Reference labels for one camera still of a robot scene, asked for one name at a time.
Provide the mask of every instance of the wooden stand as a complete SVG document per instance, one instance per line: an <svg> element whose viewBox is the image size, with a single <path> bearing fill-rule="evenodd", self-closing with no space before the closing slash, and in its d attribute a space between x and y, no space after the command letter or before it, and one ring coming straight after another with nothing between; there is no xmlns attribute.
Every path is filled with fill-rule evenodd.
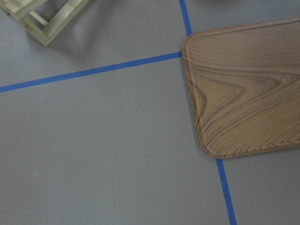
<svg viewBox="0 0 300 225"><path fill-rule="evenodd" d="M34 11L47 0L0 0L0 8L23 25L44 46L48 46L88 1L69 0L49 22ZM42 24L43 28L40 29L29 15Z"/></svg>

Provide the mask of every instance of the wooden tray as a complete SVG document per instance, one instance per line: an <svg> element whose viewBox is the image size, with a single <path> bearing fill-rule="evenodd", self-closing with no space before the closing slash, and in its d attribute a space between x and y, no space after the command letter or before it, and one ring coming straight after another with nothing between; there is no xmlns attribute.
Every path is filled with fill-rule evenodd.
<svg viewBox="0 0 300 225"><path fill-rule="evenodd" d="M300 16L195 33L182 55L208 155L300 146Z"/></svg>

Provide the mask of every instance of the blue tape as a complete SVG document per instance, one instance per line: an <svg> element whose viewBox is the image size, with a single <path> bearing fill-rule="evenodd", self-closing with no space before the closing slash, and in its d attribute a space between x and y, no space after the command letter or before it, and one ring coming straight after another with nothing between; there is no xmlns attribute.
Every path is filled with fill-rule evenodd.
<svg viewBox="0 0 300 225"><path fill-rule="evenodd" d="M89 76L89 75L93 75L93 74L104 73L104 72L118 70L118 69L135 67L135 66L139 66L139 65L153 63L153 62L171 60L171 59L180 58L180 57L181 57L181 52L174 52L174 53L170 53L170 54L166 54L166 55L159 55L159 56L154 56L154 57L145 58L145 59L141 59L141 60L123 62L123 63L114 64L114 65L110 65L110 66L98 67L98 68L94 68L94 69L87 69L87 70L82 70L82 71L73 72L73 73L69 73L69 74L62 74L62 75L58 75L58 76L51 76L51 77L42 78L42 79L38 79L38 80L3 86L3 87L0 87L0 93L11 91L11 90L16 90L16 89L37 86L37 85L46 84L46 83L53 83L53 82L57 82L57 81L73 79L73 78L82 77L82 76Z"/></svg>
<svg viewBox="0 0 300 225"><path fill-rule="evenodd" d="M223 194L225 198L225 203L227 207L227 213L230 221L230 225L236 225L236 219L233 209L233 203L231 201L230 191L227 183L226 173L224 169L223 160L216 159L217 162L217 169L219 171L219 176L222 184Z"/></svg>
<svg viewBox="0 0 300 225"><path fill-rule="evenodd" d="M181 8L181 13L183 17L183 22L186 28L187 35L189 36L190 34L193 33L191 23L189 21L188 17L188 10L186 6L186 1L185 0L179 0L180 8Z"/></svg>

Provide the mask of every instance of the blue floor marking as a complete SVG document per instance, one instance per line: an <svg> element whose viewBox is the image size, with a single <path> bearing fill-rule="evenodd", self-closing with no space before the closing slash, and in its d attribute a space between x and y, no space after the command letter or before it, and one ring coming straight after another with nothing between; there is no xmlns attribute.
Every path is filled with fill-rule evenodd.
<svg viewBox="0 0 300 225"><path fill-rule="evenodd" d="M57 82L57 81L73 79L73 78L82 77L82 76L89 76L89 75L93 75L93 74L104 73L104 72L118 70L118 69L140 66L140 65L144 65L144 64L153 63L153 62L171 60L171 59L176 59L176 58L180 58L180 57L181 57L181 52L174 52L174 53L170 53L170 54L159 55L159 56L154 56L154 57L140 59L140 60L123 62L123 63L119 63L119 64L98 67L98 68L93 68L93 69L87 69L87 70L82 70L82 71L78 71L78 72L62 74L62 75L57 75L57 76L51 76L51 77L46 77L46 78L37 79L37 80L33 80L33 81L27 81L27 82L2 86L2 87L0 87L0 93L12 91L12 90L16 90L16 89L28 88L28 87L37 86L37 85L46 84L46 83L53 83L53 82Z"/></svg>
<svg viewBox="0 0 300 225"><path fill-rule="evenodd" d="M185 0L179 0L179 4L180 4L181 12L182 12L182 17L183 17L184 25L186 28L186 32L187 32L187 35L189 36L190 34L193 33L193 31L192 31L191 23L190 23L190 20L188 17L188 10L187 10L187 6L186 6L186 2L185 2ZM224 194L224 198L225 198L225 203L226 203L226 207L227 207L227 213L228 213L230 225L236 225L237 223L236 223L236 219L235 219L233 203L231 201L230 190L229 190L228 183L227 183L223 160L216 159L216 162L217 162L217 169L218 169L219 176L220 176L220 181L221 181L222 190L223 190L223 194Z"/></svg>

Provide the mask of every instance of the floor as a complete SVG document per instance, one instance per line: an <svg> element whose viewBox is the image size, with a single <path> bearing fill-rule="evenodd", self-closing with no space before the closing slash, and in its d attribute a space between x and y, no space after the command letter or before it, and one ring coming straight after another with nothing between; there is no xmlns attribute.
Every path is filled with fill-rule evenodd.
<svg viewBox="0 0 300 225"><path fill-rule="evenodd" d="M0 224L300 224L300 149L206 156L180 53L191 32L296 15L298 0L91 0L45 48L0 12Z"/></svg>

